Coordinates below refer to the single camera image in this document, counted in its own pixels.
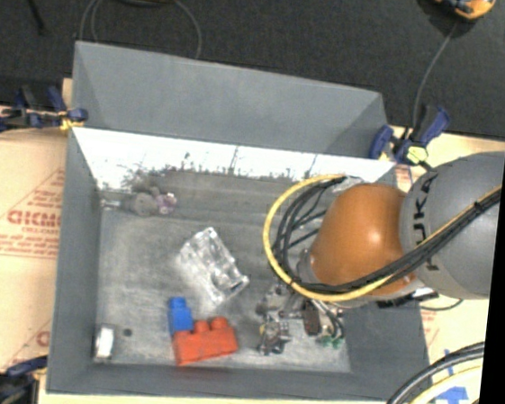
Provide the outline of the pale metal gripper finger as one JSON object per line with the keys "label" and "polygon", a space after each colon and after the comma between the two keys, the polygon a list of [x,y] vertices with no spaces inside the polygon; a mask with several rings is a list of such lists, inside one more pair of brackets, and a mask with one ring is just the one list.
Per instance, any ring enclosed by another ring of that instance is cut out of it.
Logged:
{"label": "pale metal gripper finger", "polygon": [[281,355],[286,345],[293,339],[289,323],[285,320],[266,316],[259,329],[257,351],[261,355]]}
{"label": "pale metal gripper finger", "polygon": [[256,305],[256,314],[259,316],[270,315],[282,319],[285,306],[290,299],[290,293],[280,283],[272,285]]}

